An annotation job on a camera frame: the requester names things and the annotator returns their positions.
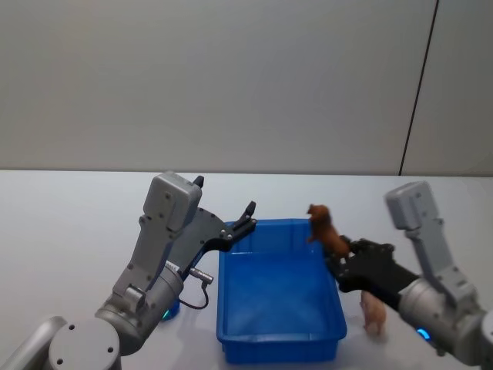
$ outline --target table surface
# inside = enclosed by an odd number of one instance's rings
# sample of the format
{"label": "table surface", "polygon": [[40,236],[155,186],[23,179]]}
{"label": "table surface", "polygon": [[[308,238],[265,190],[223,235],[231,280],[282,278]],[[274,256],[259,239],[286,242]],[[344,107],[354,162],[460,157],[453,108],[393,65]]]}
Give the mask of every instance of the table surface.
{"label": "table surface", "polygon": [[[0,364],[43,319],[90,318],[108,297],[139,233],[138,217],[155,173],[0,172]],[[184,174],[193,179],[195,174]],[[395,230],[383,195],[420,177],[206,174],[201,205],[223,220],[236,219],[250,200],[256,218],[306,217],[310,203],[327,204],[337,229],[396,245],[395,257],[419,273],[411,243]],[[493,307],[493,182],[487,178],[428,177],[455,260]],[[217,252],[198,267],[217,276]],[[200,284],[186,282],[182,298],[202,299]],[[182,308],[162,323],[143,348],[122,360],[128,369],[228,369],[216,340],[217,283],[202,311]],[[242,369],[466,368],[434,350],[389,310],[387,335],[366,336],[357,292],[340,294],[347,337],[334,362],[242,366]]]}

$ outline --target gray robot arm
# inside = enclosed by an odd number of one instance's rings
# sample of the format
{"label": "gray robot arm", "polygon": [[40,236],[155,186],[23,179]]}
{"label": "gray robot arm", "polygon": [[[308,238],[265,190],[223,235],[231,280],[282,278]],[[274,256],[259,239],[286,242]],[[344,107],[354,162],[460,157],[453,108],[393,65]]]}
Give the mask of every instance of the gray robot arm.
{"label": "gray robot arm", "polygon": [[409,183],[385,197],[394,226],[405,230],[416,250],[422,277],[401,292],[399,314],[437,349],[466,365],[488,367],[491,332],[475,286],[454,262],[443,234],[444,221],[428,183]]}
{"label": "gray robot arm", "polygon": [[190,275],[210,284],[195,265],[211,250],[228,251],[256,225],[251,202],[234,224],[199,208],[203,177],[192,183],[167,172],[149,188],[141,231],[126,265],[96,317],[45,321],[0,370],[118,370],[121,355],[138,351],[178,299]]}
{"label": "gray robot arm", "polygon": [[436,348],[466,365],[492,369],[493,312],[478,304],[474,285],[455,264],[429,185],[409,183],[385,197],[394,226],[404,230],[423,270],[417,276],[393,259],[394,246],[351,241],[343,263],[327,256],[327,267],[343,292],[371,292]]}

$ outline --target blue plastic bin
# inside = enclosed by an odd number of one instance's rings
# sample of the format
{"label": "blue plastic bin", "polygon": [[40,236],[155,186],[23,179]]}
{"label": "blue plastic bin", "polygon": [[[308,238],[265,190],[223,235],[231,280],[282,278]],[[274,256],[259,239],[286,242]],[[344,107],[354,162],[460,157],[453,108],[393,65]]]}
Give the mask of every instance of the blue plastic bin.
{"label": "blue plastic bin", "polygon": [[220,254],[217,339],[234,364],[321,362],[347,328],[307,220],[261,220]]}

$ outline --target white wall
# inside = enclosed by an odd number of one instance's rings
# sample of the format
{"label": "white wall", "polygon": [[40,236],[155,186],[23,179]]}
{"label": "white wall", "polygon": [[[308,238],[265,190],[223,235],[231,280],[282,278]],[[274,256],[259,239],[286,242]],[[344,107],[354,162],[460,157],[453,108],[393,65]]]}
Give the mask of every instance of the white wall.
{"label": "white wall", "polygon": [[493,2],[441,0],[405,174],[493,175]]}
{"label": "white wall", "polygon": [[396,173],[428,0],[0,2],[0,168]]}

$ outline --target brown toy horse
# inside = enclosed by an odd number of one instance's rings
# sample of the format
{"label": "brown toy horse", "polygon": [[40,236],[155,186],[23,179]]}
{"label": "brown toy horse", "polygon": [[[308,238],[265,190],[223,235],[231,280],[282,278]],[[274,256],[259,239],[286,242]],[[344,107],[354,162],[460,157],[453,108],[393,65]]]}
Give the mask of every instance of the brown toy horse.
{"label": "brown toy horse", "polygon": [[340,258],[346,258],[349,254],[349,245],[340,239],[339,234],[332,224],[329,209],[324,205],[315,206],[311,204],[307,213],[311,215],[312,233],[308,241],[319,241],[324,246],[326,252],[334,253]]}
{"label": "brown toy horse", "polygon": [[[311,237],[309,242],[319,241],[327,253],[333,253],[338,258],[349,256],[349,245],[339,237],[332,224],[330,212],[324,205],[310,205],[307,212],[310,216]],[[385,305],[367,291],[361,292],[361,308],[364,314],[364,329],[370,333],[370,327],[375,326],[380,335],[387,318]]]}

